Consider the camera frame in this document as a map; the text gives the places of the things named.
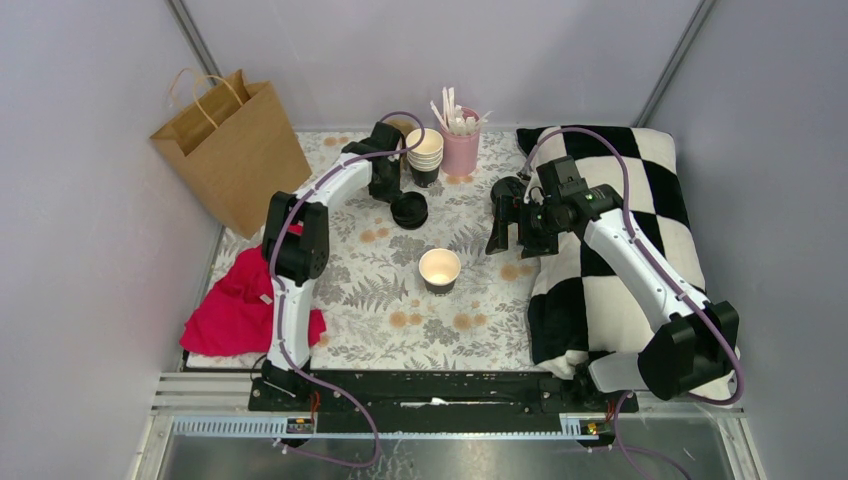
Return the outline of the stack of black lids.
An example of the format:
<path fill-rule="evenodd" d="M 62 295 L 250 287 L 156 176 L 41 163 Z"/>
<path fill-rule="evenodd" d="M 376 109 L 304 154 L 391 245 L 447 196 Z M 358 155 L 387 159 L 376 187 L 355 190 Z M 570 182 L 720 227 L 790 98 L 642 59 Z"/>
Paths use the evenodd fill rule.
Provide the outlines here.
<path fill-rule="evenodd" d="M 429 216 L 426 198 L 418 192 L 402 193 L 391 202 L 390 212 L 394 222 L 406 230 L 420 228 Z"/>

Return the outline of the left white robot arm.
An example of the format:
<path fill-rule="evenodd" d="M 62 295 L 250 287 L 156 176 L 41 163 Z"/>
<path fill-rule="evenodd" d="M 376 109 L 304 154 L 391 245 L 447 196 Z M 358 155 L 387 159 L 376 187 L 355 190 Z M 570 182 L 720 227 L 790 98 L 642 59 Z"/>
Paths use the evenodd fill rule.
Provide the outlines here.
<path fill-rule="evenodd" d="M 274 310 L 261 379 L 285 410 L 301 409 L 310 397 L 311 387 L 297 371 L 305 371 L 310 361 L 310 312 L 316 281 L 330 260 L 330 214 L 363 189 L 386 203 L 399 197 L 404 146 L 400 130 L 378 122 L 368 137 L 347 144 L 314 182 L 271 198 L 262 255 L 269 267 Z"/>

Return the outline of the black paper coffee cup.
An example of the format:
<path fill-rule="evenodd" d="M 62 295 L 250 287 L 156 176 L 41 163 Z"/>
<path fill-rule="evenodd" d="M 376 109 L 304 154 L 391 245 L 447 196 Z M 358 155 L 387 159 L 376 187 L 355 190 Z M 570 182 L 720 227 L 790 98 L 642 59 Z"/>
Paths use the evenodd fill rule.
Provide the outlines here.
<path fill-rule="evenodd" d="M 527 183 L 519 177 L 507 176 L 497 180 L 491 190 L 492 214 L 497 222 L 517 223 Z"/>

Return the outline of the black cup lid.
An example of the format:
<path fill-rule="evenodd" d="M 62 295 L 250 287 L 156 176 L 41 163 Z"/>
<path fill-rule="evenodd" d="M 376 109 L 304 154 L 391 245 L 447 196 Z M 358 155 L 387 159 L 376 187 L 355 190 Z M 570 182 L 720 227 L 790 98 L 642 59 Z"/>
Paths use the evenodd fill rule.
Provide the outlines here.
<path fill-rule="evenodd" d="M 496 201 L 500 196 L 523 198 L 527 183 L 516 176 L 507 176 L 497 180 L 491 187 L 490 198 Z"/>

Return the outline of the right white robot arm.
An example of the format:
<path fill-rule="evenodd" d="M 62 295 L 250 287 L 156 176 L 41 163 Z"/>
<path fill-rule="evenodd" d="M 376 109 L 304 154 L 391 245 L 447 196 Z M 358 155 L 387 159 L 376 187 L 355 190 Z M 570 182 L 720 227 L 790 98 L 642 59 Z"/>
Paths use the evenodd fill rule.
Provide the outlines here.
<path fill-rule="evenodd" d="M 653 243 L 658 225 L 625 208 L 620 192 L 590 184 L 571 157 L 540 165 L 530 180 L 492 187 L 487 254 L 517 245 L 539 258 L 528 305 L 534 363 L 575 381 L 573 396 L 597 412 L 619 391 L 669 400 L 735 402 L 739 316 L 713 302 Z"/>

